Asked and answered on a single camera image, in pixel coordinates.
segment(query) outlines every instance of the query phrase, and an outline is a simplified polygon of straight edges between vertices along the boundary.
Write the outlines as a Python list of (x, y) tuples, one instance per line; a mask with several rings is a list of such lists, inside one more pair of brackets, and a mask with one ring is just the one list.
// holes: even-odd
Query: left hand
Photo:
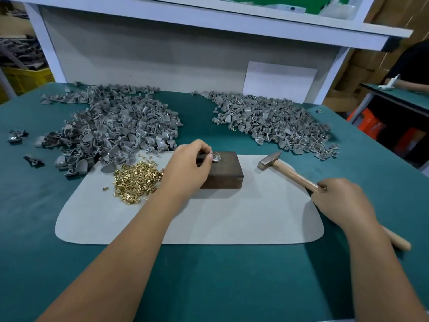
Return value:
[[(200, 167), (196, 166), (196, 157), (204, 151), (206, 158)], [(180, 201), (187, 201), (206, 181), (212, 167), (212, 147), (203, 140), (195, 140), (189, 145), (180, 145), (164, 169), (160, 189), (177, 196)]]

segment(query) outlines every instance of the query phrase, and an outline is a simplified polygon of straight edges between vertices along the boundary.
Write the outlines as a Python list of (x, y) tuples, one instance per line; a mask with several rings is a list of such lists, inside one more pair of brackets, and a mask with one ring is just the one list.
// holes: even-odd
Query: white shelf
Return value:
[(381, 51), (390, 37), (412, 33), (220, 0), (12, 1), (374, 51)]

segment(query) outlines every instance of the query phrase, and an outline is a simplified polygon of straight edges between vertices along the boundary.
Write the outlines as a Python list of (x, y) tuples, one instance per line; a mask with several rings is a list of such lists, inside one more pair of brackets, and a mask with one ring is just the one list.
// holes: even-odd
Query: hand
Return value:
[[(208, 155), (197, 167), (196, 157), (201, 150)], [(177, 196), (180, 201), (187, 201), (206, 181), (212, 159), (212, 147), (203, 140), (197, 139), (189, 145), (178, 146), (164, 170), (160, 188), (167, 189), (169, 194)]]
[(327, 191), (314, 192), (311, 199), (325, 216), (345, 232), (350, 228), (377, 223), (374, 208), (359, 185), (345, 178), (326, 178), (318, 185)]

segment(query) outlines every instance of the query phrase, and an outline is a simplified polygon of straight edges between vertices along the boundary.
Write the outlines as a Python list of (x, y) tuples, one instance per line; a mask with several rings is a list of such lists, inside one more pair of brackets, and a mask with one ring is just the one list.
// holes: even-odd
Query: green object on shelf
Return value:
[[(64, 93), (64, 86), (48, 83), (0, 106), (2, 322), (34, 321), (105, 248), (66, 243), (55, 236), (57, 216), (82, 179), (67, 180), (54, 167), (59, 149), (35, 148), (33, 141), (61, 129), (71, 112), (88, 107), (40, 103), (41, 94)], [(275, 143), (259, 146), (250, 135), (211, 123), (215, 104), (200, 95), (162, 91), (154, 98), (179, 112), (184, 126), (178, 144), (201, 138), (219, 151), (278, 151)], [(280, 158), (315, 182), (345, 177), (359, 184), (378, 221), (413, 244), (401, 264), (429, 307), (429, 179), (329, 108), (304, 107), (317, 121), (332, 126), (331, 141), (341, 145), (340, 154), (325, 162), (312, 153), (284, 152)], [(9, 129), (26, 129), (30, 135), (11, 146), (6, 142)], [(46, 166), (31, 168), (22, 158), (25, 154)], [(269, 219), (269, 212), (261, 215)], [(323, 237), (305, 244), (161, 246), (135, 321), (313, 322), (353, 317), (346, 240), (337, 226), (321, 217)]]
[[(255, 5), (268, 5), (268, 4), (287, 4), (296, 7), (306, 8), (305, 13), (318, 15), (321, 8), (330, 0), (230, 0), (236, 2), (253, 2)], [(346, 4), (349, 0), (341, 0), (341, 3)]]

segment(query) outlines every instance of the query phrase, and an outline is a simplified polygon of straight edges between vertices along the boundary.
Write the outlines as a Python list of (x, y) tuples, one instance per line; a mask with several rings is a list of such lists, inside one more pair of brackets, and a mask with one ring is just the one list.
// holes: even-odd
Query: pile of gray metal parts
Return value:
[(331, 138), (330, 126), (319, 124), (291, 100), (214, 91), (201, 95), (217, 105), (213, 123), (229, 124), (229, 129), (250, 133), (259, 145), (274, 141), (285, 151), (297, 155), (313, 152), (322, 161), (338, 155), (339, 145), (325, 146)]
[(175, 150), (174, 138), (183, 125), (178, 113), (167, 104), (152, 99), (159, 89), (128, 85), (90, 86), (65, 95), (43, 94), (41, 102), (89, 103), (85, 111), (72, 113), (62, 131), (51, 132), (36, 141), (36, 147), (60, 146), (62, 156), (55, 161), (58, 169), (67, 169), (65, 176), (86, 174), (99, 160), (101, 171), (110, 173), (117, 165), (132, 165), (136, 154)]

